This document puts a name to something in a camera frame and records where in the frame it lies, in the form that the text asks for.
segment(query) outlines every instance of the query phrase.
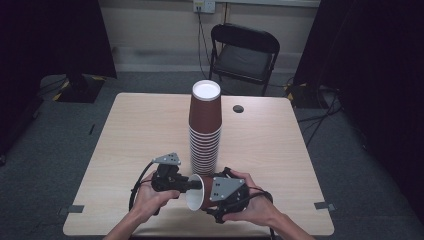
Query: table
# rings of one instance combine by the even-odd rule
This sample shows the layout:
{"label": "table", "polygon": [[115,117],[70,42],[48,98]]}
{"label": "table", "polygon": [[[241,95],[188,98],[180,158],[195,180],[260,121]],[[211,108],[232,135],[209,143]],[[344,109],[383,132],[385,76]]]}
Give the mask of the table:
{"label": "table", "polygon": [[[106,235],[127,213],[130,189],[153,159],[176,152],[180,173],[190,176],[188,113],[190,95],[121,93],[112,106],[63,231],[70,236]],[[235,113],[234,105],[244,107]],[[285,98],[222,96],[222,134],[217,172],[225,166],[249,172],[271,192],[275,205],[312,235],[331,235],[324,198],[290,102]],[[153,165],[149,172],[156,169]],[[248,222],[216,224],[192,212],[185,194],[171,200],[135,232],[136,236],[267,236]]]}

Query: wall socket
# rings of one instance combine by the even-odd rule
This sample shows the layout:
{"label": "wall socket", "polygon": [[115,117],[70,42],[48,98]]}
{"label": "wall socket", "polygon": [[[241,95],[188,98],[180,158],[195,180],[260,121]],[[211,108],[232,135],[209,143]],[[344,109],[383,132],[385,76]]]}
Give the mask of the wall socket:
{"label": "wall socket", "polygon": [[193,12],[215,13],[215,1],[193,0]]}

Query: wooden table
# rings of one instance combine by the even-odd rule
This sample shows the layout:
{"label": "wooden table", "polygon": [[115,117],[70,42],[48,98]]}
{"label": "wooden table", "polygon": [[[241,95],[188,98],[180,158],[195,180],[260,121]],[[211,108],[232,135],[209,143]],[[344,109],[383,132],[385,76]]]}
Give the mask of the wooden table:
{"label": "wooden table", "polygon": [[[234,105],[244,107],[235,113]],[[153,159],[176,152],[180,173],[190,176],[188,113],[190,95],[121,93],[116,97],[63,231],[70,236],[106,235],[127,213],[130,189]],[[274,203],[312,235],[334,231],[299,126],[285,98],[222,96],[218,167],[249,172],[271,192]],[[157,168],[153,165],[148,171]],[[134,235],[168,237],[267,236],[269,229],[248,222],[216,224],[192,212],[185,194],[169,201]]]}

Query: wall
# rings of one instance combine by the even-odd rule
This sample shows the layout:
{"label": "wall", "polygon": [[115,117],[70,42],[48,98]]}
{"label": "wall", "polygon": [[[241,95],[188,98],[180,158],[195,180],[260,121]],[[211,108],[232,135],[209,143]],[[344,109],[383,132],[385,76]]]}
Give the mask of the wall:
{"label": "wall", "polygon": [[[199,19],[192,12],[192,1],[100,0],[100,6],[118,71],[199,70]],[[295,72],[316,10],[216,3],[215,14],[201,14],[200,18],[209,50],[210,31],[218,23],[263,29],[281,45],[276,71]],[[200,46],[205,69],[209,64],[202,39]]]}

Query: silver metal bracket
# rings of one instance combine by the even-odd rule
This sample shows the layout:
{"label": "silver metal bracket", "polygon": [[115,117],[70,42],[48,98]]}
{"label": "silver metal bracket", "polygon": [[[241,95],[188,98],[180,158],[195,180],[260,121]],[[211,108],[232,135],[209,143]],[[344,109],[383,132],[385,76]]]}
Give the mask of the silver metal bracket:
{"label": "silver metal bracket", "polygon": [[225,200],[244,184],[244,179],[214,177],[210,200]]}
{"label": "silver metal bracket", "polygon": [[155,159],[152,159],[152,163],[167,164],[167,165],[181,165],[181,161],[178,158],[178,155],[176,153],[169,153],[169,154],[157,157]]}

